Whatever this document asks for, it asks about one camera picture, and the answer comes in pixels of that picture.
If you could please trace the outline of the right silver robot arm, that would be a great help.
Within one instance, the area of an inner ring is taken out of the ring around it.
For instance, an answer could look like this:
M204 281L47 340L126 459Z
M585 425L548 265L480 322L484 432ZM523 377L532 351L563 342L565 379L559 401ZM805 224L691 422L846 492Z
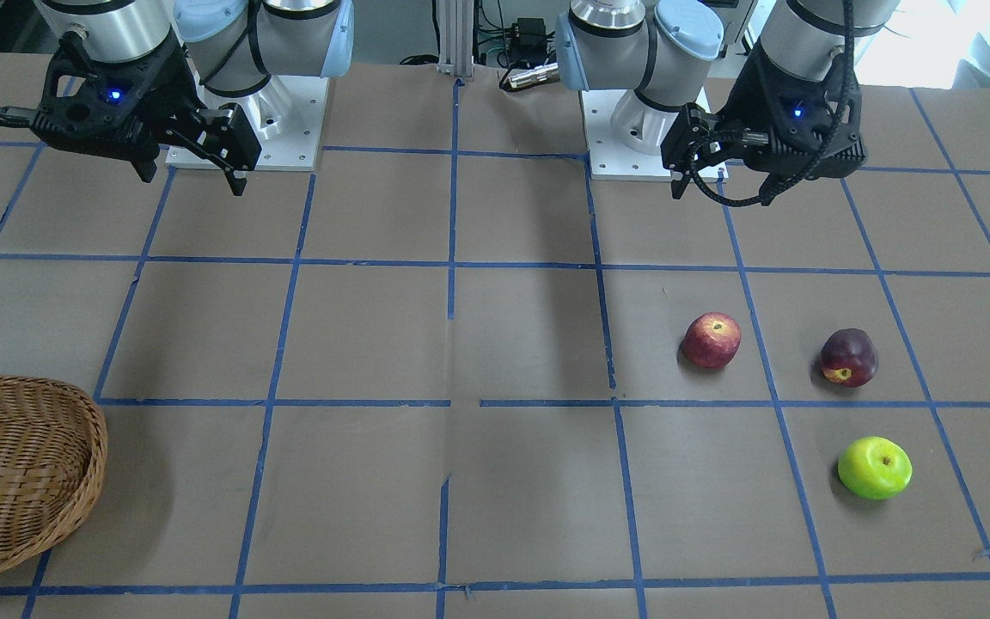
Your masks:
M327 87L352 63L350 1L40 1L58 36L35 108L0 126L58 151L248 174L311 172Z

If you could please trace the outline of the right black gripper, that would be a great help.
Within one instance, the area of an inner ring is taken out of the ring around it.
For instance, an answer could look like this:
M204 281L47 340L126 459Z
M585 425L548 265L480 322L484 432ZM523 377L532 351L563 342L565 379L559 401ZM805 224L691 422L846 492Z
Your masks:
M0 106L0 123L30 123L59 151L114 158L152 181L161 146L180 146L223 172L241 197L262 146L239 103L208 108L174 33L123 63L91 58L75 32L60 36L38 110Z

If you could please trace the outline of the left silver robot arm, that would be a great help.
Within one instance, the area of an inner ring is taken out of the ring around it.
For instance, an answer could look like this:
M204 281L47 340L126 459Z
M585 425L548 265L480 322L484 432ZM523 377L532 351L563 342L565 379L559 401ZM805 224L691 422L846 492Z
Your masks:
M845 179L867 160L861 40L895 1L778 1L722 108L696 97L725 38L700 1L572 1L555 28L570 90L619 90L615 130L657 159L673 199L697 187L732 208L767 206L801 181Z

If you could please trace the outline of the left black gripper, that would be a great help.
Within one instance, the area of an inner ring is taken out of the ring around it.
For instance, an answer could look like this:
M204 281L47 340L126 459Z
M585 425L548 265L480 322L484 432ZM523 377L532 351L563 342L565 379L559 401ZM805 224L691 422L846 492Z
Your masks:
M821 81L806 81L775 65L755 46L723 108L708 113L688 103L663 139L663 164L672 169L672 199L688 189L688 171L740 158L776 181L810 164L826 138L828 151L813 179L844 179L867 160L861 133L861 93L844 54L830 58Z

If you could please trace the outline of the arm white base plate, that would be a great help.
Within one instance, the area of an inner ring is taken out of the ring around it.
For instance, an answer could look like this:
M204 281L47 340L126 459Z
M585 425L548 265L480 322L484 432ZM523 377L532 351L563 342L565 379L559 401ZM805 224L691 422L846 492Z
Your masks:
M590 176L609 181L670 181L661 145L677 117L641 101L631 89L580 93Z
M314 172L331 83L325 77L272 76L256 93L239 98L205 86L198 94L211 108L239 103L260 142L255 171Z

